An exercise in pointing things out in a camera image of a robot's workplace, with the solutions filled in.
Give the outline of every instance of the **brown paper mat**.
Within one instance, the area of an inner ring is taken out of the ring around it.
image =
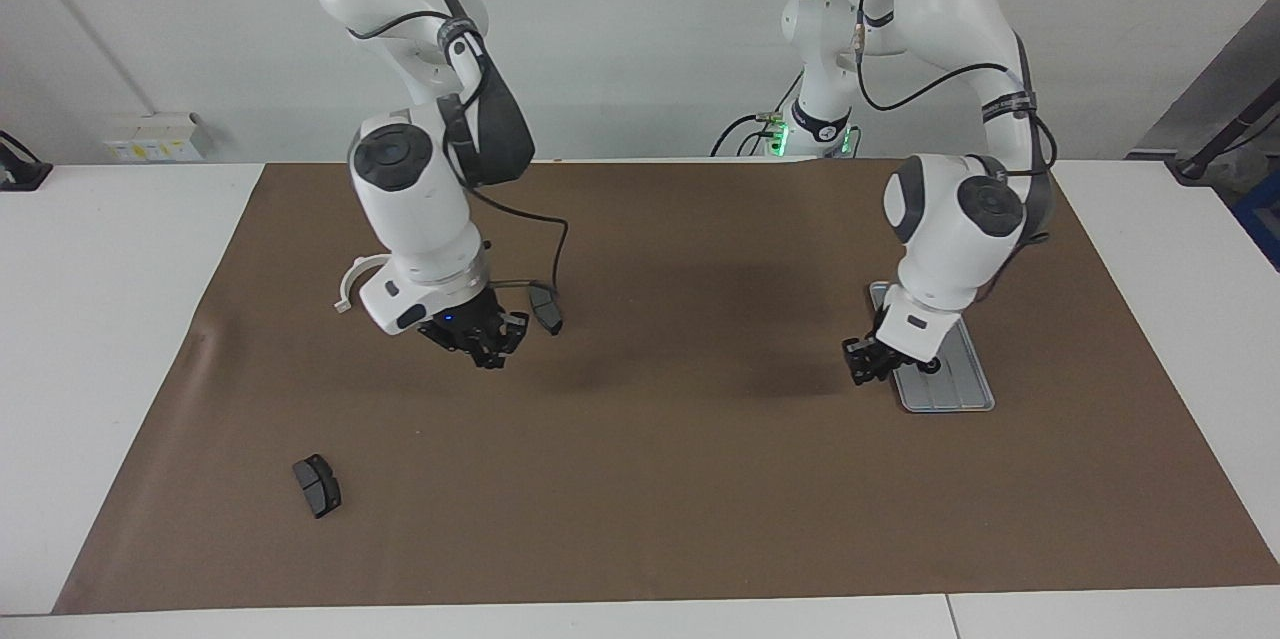
[[[854,388],[893,166],[535,168],[494,196],[575,222],[568,325],[495,374],[334,314],[379,243],[344,168],[270,166],[58,612],[1280,583],[1065,204],[969,312],[996,412]],[[545,275],[553,228],[477,220]]]

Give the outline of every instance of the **blue object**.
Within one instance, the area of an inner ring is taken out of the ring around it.
[[[1231,213],[1271,265],[1280,270],[1280,172],[1258,184]]]

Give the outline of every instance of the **black strap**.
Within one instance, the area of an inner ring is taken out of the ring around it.
[[[982,120],[986,124],[988,120],[996,119],[997,117],[1014,114],[1015,111],[1036,111],[1036,92],[1015,92],[1012,95],[1005,95],[983,106]]]
[[[876,19],[876,18],[873,18],[873,15],[869,15],[867,18],[867,24],[868,24],[868,27],[870,27],[873,29],[881,29],[883,27],[888,27],[888,23],[892,19],[893,19],[893,13],[892,12],[890,12],[886,15],[882,15],[879,19]]]
[[[840,137],[840,133],[849,125],[849,117],[851,114],[852,109],[850,109],[849,114],[841,119],[823,120],[809,115],[808,111],[800,109],[799,101],[792,102],[791,105],[791,117],[795,117],[796,124],[800,124],[805,132],[813,134],[813,138],[819,143],[836,141]]]

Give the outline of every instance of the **metal stand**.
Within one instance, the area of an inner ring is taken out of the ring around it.
[[[881,307],[890,284],[872,284],[872,302]],[[996,397],[982,371],[973,338],[961,319],[947,334],[938,353],[942,371],[934,375],[905,366],[893,373],[893,385],[906,411],[913,414],[961,414],[996,408]]]
[[[1253,128],[1258,120],[1271,111],[1271,108],[1280,102],[1280,79],[1275,79],[1270,87],[1262,92],[1253,102],[1244,110],[1240,115],[1231,120],[1225,129],[1213,137],[1213,141],[1208,146],[1203,147],[1196,156],[1179,163],[1171,163],[1170,170],[1174,173],[1174,178],[1178,179],[1180,184],[1188,184],[1188,187],[1194,187],[1197,182],[1204,178],[1204,172],[1208,169],[1213,160],[1222,156],[1231,143],[1244,136],[1248,129]]]

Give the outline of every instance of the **green led light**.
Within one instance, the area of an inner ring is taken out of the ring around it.
[[[773,149],[769,150],[773,156],[786,156],[787,152],[787,140],[791,138],[791,127],[788,124],[782,124],[778,129],[778,143],[773,143]]]

